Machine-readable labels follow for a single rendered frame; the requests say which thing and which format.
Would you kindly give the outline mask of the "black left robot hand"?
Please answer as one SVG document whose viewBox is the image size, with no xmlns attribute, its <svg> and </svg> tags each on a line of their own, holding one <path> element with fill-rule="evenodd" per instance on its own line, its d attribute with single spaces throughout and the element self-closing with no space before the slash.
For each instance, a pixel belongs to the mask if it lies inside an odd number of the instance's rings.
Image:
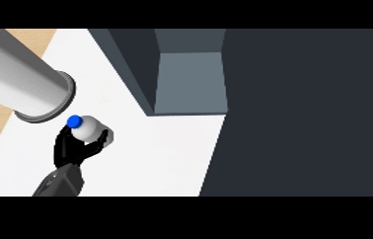
<svg viewBox="0 0 373 239">
<path fill-rule="evenodd" d="M 98 139 L 86 144 L 71 133 L 71 128 L 66 126 L 57 137 L 55 144 L 55 165 L 61 168 L 67 164 L 80 166 L 83 161 L 95 156 L 104 149 L 108 130 L 104 130 Z"/>
</svg>

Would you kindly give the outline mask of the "white bottle with blue cap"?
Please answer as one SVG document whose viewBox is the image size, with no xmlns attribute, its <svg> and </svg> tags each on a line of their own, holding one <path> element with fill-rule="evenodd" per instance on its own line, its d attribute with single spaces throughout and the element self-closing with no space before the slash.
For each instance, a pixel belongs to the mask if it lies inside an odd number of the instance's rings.
<svg viewBox="0 0 373 239">
<path fill-rule="evenodd" d="M 71 128 L 73 136 L 86 143 L 96 141 L 102 131 L 108 130 L 104 146 L 108 146 L 113 143 L 114 131 L 94 116 L 73 115 L 67 119 L 67 126 Z"/>
</svg>

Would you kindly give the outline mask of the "pale grey cylinder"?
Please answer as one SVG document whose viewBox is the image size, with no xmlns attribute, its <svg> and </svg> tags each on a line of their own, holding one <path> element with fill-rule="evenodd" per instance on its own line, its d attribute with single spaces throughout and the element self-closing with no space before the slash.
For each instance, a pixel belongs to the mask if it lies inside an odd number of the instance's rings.
<svg viewBox="0 0 373 239">
<path fill-rule="evenodd" d="M 76 81 L 57 71 L 12 34 L 0 29 L 0 105 L 40 123 L 58 117 L 76 95 Z"/>
</svg>

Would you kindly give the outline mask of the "dark grey cabinet door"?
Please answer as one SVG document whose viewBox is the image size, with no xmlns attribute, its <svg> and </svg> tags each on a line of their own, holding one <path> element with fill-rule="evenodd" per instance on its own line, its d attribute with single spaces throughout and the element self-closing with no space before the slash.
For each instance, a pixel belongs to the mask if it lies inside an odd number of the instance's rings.
<svg viewBox="0 0 373 239">
<path fill-rule="evenodd" d="M 373 30 L 231 30 L 207 196 L 373 196 Z"/>
</svg>

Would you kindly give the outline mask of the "dark grey cabinet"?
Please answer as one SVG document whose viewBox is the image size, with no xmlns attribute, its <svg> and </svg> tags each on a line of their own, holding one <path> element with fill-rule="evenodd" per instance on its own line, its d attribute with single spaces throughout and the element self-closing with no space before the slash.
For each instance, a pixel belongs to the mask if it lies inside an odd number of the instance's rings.
<svg viewBox="0 0 373 239">
<path fill-rule="evenodd" d="M 147 115 L 228 113 L 225 29 L 92 29 L 89 32 Z"/>
</svg>

